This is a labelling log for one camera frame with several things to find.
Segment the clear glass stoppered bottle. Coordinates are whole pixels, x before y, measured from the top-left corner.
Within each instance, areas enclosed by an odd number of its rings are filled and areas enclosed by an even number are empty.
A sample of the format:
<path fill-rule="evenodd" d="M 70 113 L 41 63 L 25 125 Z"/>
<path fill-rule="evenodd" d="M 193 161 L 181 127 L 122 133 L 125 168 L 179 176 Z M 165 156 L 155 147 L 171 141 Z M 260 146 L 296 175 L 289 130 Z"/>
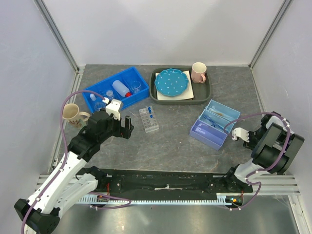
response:
<path fill-rule="evenodd" d="M 116 99 L 116 98 L 117 98 L 115 92 L 114 92 L 113 90 L 111 90 L 111 89 L 106 91 L 105 96 L 106 96 L 109 100 L 113 100 L 113 99 Z"/>

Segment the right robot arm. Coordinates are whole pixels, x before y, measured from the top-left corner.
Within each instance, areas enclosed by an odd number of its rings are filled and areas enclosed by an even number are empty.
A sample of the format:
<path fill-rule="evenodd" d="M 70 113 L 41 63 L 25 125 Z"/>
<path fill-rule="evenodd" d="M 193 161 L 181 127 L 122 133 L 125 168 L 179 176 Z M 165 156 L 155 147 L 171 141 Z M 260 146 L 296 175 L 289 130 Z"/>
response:
<path fill-rule="evenodd" d="M 284 174 L 305 141 L 290 129 L 289 121 L 276 112 L 264 113 L 258 130 L 252 132 L 237 127 L 231 135 L 234 141 L 243 140 L 243 146 L 252 153 L 248 162 L 231 167 L 222 178 L 222 185 L 229 192 L 251 192 L 257 176 Z"/>

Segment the clear glass beaker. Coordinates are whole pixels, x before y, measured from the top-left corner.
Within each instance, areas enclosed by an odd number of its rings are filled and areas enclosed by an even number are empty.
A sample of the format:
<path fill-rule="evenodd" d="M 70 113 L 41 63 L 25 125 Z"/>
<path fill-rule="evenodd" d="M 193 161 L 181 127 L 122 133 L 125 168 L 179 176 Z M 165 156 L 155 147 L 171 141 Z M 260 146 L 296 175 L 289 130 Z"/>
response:
<path fill-rule="evenodd" d="M 131 83 L 131 89 L 133 93 L 138 93 L 141 90 L 141 83 L 139 81 L 133 81 Z"/>

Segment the clear test tube rack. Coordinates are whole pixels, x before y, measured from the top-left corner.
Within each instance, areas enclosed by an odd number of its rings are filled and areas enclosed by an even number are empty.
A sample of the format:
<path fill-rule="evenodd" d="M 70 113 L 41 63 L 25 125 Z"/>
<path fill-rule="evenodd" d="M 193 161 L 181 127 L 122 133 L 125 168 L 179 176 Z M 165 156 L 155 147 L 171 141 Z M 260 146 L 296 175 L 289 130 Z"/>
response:
<path fill-rule="evenodd" d="M 151 107 L 152 113 L 149 114 L 148 107 L 139 109 L 139 114 L 142 120 L 142 124 L 146 133 L 153 132 L 159 129 L 159 124 L 155 116 L 155 112 Z"/>

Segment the white plastic wash bottle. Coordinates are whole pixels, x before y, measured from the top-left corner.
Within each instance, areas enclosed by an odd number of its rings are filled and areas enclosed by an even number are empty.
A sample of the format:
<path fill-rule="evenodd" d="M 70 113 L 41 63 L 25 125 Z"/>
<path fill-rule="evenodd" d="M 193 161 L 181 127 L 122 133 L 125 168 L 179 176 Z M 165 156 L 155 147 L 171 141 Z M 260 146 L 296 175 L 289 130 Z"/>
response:
<path fill-rule="evenodd" d="M 119 93 L 122 97 L 129 97 L 132 95 L 129 88 L 125 86 L 120 80 L 115 80 L 112 84 L 112 87 L 115 89 L 117 93 Z"/>

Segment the brown test tube brush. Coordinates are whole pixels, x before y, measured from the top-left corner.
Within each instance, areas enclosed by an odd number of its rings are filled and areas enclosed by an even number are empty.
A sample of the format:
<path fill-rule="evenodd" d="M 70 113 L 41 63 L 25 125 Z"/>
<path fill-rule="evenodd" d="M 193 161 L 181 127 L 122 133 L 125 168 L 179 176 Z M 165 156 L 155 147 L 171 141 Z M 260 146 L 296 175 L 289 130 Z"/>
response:
<path fill-rule="evenodd" d="M 219 115 L 219 116 L 223 117 L 224 119 L 227 119 L 228 121 L 233 121 L 234 120 L 234 118 L 232 118 L 231 116 L 229 116 L 227 114 L 224 114 L 222 112 L 219 112 L 219 111 L 217 111 L 217 110 L 215 110 L 213 108 L 210 108 L 209 111 L 214 113 L 214 114 L 216 114 L 216 115 Z"/>

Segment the clear round glass flask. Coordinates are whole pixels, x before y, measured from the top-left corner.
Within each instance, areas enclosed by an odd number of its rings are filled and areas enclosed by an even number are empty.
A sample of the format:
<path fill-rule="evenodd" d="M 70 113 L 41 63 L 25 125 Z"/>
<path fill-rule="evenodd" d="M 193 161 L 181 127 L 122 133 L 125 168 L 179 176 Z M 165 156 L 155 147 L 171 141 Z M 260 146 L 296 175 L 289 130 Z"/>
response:
<path fill-rule="evenodd" d="M 94 111 L 100 111 L 106 107 L 106 103 L 100 97 L 95 96 L 94 94 L 89 95 Z"/>

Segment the blue safety glasses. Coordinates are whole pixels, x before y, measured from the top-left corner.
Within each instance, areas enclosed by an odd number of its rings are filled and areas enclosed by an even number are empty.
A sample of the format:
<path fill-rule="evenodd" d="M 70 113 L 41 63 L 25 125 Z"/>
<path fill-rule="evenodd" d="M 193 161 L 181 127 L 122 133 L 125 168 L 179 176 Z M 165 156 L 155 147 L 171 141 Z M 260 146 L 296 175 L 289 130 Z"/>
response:
<path fill-rule="evenodd" d="M 224 129 L 225 124 L 223 122 L 217 121 L 216 119 L 213 119 L 211 116 L 203 116 L 203 118 L 210 122 L 211 125 L 215 128 Z"/>

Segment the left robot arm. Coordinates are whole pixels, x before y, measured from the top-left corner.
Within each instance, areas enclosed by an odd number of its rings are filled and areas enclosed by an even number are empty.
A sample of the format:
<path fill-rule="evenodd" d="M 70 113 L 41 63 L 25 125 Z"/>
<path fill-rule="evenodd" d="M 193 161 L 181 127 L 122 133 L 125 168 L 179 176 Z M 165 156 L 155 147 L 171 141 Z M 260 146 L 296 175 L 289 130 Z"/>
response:
<path fill-rule="evenodd" d="M 22 221 L 21 233 L 28 226 L 37 234 L 50 234 L 59 224 L 63 215 L 92 191 L 101 192 L 107 186 L 105 173 L 93 166 L 72 186 L 73 177 L 100 150 L 101 144 L 111 136 L 129 139 L 134 129 L 131 117 L 121 118 L 105 110 L 95 112 L 87 125 L 66 144 L 61 162 L 28 199 L 19 199 L 14 208 Z"/>

